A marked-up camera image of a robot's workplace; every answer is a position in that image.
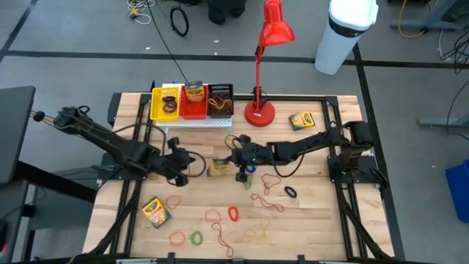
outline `wooden tabletop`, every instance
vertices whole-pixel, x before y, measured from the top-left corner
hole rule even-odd
[[[139,93],[122,94],[114,129],[135,123],[139,98]],[[356,96],[338,96],[338,99],[343,123],[362,120]],[[320,103],[272,103],[276,109],[273,123],[265,128],[256,128],[245,121],[246,101],[235,101],[233,134],[239,136],[243,133],[249,135],[253,142],[265,144],[295,141],[325,130]],[[288,116],[301,111],[310,111],[316,126],[294,132],[288,123]],[[132,134],[132,129],[119,133],[129,139]],[[202,154],[207,162],[211,158],[225,158],[230,155],[224,144],[227,134],[225,128],[169,130],[169,138],[178,136],[182,147]],[[143,135],[144,128],[141,129],[140,139],[143,139]],[[161,134],[154,130],[150,143],[161,147],[161,140]],[[275,174],[271,166],[257,168],[249,190],[235,181],[234,166],[223,176],[207,177],[203,174],[201,177],[191,178],[187,186],[179,188],[170,186],[164,177],[149,175],[141,189],[130,256],[167,257],[169,252],[175,252],[177,258],[227,258],[226,247],[218,242],[218,231],[213,230],[212,223],[204,219],[207,211],[215,209],[222,217],[222,238],[234,249],[233,258],[296,260],[299,254],[304,254],[307,260],[345,260],[336,190],[329,180],[327,155],[328,149],[307,154],[299,170],[292,177],[282,178],[281,183],[272,187],[268,195],[263,193],[261,176],[264,173]],[[279,170],[283,174],[289,173],[297,163],[298,161],[280,167]],[[200,159],[191,164],[191,174],[196,174],[201,169]],[[274,183],[277,179],[267,177],[266,180]],[[298,198],[288,197],[284,191],[285,186],[293,187]],[[93,249],[114,223],[121,188],[122,181],[109,181],[97,194],[83,252]],[[378,188],[372,184],[356,184],[355,189],[363,225],[384,252],[394,255]],[[258,194],[270,203],[283,205],[285,210],[280,213],[274,208],[265,208],[258,199],[253,201],[251,194]],[[181,203],[175,209],[166,208],[172,218],[159,229],[153,228],[140,208],[155,196],[164,204],[171,195],[180,195]],[[228,208],[231,206],[236,206],[240,211],[240,220],[236,223],[229,219]],[[354,253],[358,256],[355,230],[350,221],[349,226]],[[121,229],[118,252],[123,250],[126,229],[127,222]],[[188,239],[180,246],[170,244],[169,235],[173,232],[180,231],[188,238],[197,230],[203,235],[202,245],[194,246]],[[181,241],[178,235],[173,239],[176,243]]]

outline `black mesh basket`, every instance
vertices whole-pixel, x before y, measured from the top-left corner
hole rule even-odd
[[[230,118],[235,112],[235,102],[233,101],[233,84],[209,84],[208,98],[212,98],[218,104],[221,104],[222,100],[220,100],[216,95],[222,95],[224,98],[230,99],[232,101],[232,105],[223,110],[217,110],[216,107],[208,103],[208,116],[212,118]]]

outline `white trash can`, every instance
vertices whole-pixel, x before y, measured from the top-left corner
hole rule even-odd
[[[329,21],[316,52],[314,66],[334,75],[361,35],[375,22],[376,0],[330,0]]]

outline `red rubber band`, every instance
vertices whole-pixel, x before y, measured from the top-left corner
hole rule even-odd
[[[276,177],[278,178],[278,182],[270,185],[267,181],[264,180],[264,176],[271,176],[271,177]],[[274,186],[276,186],[277,184],[281,183],[281,178],[280,176],[278,175],[272,175],[272,174],[268,174],[268,173],[264,173],[263,176],[261,177],[261,180],[262,182],[264,183],[264,194],[269,194],[270,193],[270,189]]]
[[[208,214],[209,214],[210,212],[215,212],[215,213],[217,213],[217,214],[218,214],[218,220],[215,220],[215,221],[214,221],[213,219],[209,219],[209,218],[208,218]],[[216,209],[208,210],[207,212],[205,212],[205,220],[206,220],[207,222],[210,222],[210,223],[219,223],[219,222],[221,222],[221,214],[220,214],[220,212],[218,212],[218,210],[216,210]]]
[[[170,199],[173,199],[173,198],[178,198],[179,200],[177,201],[176,205],[169,205],[168,201]],[[181,203],[182,199],[181,199],[181,196],[180,195],[171,195],[170,197],[166,198],[166,200],[164,201],[164,203],[166,203],[166,206],[169,208],[169,209],[176,209],[176,207]]]
[[[184,238],[184,239],[182,240],[182,242],[180,242],[180,243],[173,243],[173,240],[171,239],[171,237],[172,237],[173,235],[176,235],[176,234],[181,234],[181,235],[182,235],[182,237]],[[172,232],[172,233],[169,235],[169,243],[170,243],[172,246],[181,246],[182,244],[184,244],[184,242],[185,242],[185,235],[184,235],[184,233],[182,233],[182,232],[180,232],[180,231]]]
[[[240,211],[237,210],[236,206],[231,206],[230,208],[228,208],[228,215],[233,222],[237,222],[237,220],[240,218]]]
[[[234,250],[229,244],[227,244],[227,243],[223,240],[223,238],[221,237],[221,224],[220,224],[220,223],[213,223],[213,224],[212,224],[212,229],[219,231],[219,234],[218,234],[218,242],[220,243],[220,245],[226,247],[226,256],[227,256],[227,257],[233,257],[233,254],[235,254],[235,250]]]
[[[258,194],[251,194],[251,199],[254,200],[254,201],[255,201],[256,199],[260,199],[262,205],[263,205],[265,208],[275,208],[279,213],[285,211],[285,207],[284,207],[283,205],[274,205],[274,204],[271,204],[271,203],[267,202],[264,198],[260,197]]]

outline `white container lid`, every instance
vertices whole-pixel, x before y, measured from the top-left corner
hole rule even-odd
[[[330,0],[330,19],[349,29],[366,31],[376,22],[377,15],[376,0]]]

